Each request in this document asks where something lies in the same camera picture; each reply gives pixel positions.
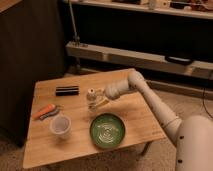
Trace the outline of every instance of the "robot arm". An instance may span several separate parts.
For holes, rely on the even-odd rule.
[[[133,90],[141,93],[170,141],[177,147],[176,171],[213,171],[213,122],[199,115],[182,121],[137,71],[130,73],[125,80],[107,85],[104,94],[115,100]]]
[[[177,131],[182,120],[149,88],[139,72],[134,71],[126,80],[107,85],[104,92],[108,99],[115,100],[133,90],[141,93],[164,132],[176,146]]]

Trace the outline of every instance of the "orange object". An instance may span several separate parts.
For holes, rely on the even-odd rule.
[[[38,119],[40,116],[45,115],[48,112],[53,111],[56,108],[54,104],[48,104],[47,106],[43,107],[38,112],[32,114],[33,119]]]

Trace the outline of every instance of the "green plate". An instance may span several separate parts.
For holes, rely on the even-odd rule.
[[[90,136],[98,147],[117,147],[125,135],[123,121],[114,114],[103,113],[97,116],[90,126]]]

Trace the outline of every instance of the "plastic cup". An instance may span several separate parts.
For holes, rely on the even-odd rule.
[[[50,131],[60,139],[70,136],[71,121],[66,115],[56,115],[50,122]]]

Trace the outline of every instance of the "table top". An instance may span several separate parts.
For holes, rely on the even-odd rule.
[[[69,139],[59,140],[49,130],[52,117],[43,121],[30,119],[23,167],[27,169],[109,151],[96,147],[89,133],[92,120],[101,113],[114,113],[125,124],[126,134],[117,148],[164,138],[165,134],[138,92],[123,95],[95,112],[88,109],[86,93],[89,88],[104,88],[109,83],[127,78],[131,71],[133,69],[37,82],[31,113],[50,103],[60,105],[61,112],[71,119],[71,132]],[[79,86],[79,95],[55,96],[57,86],[71,85]]]

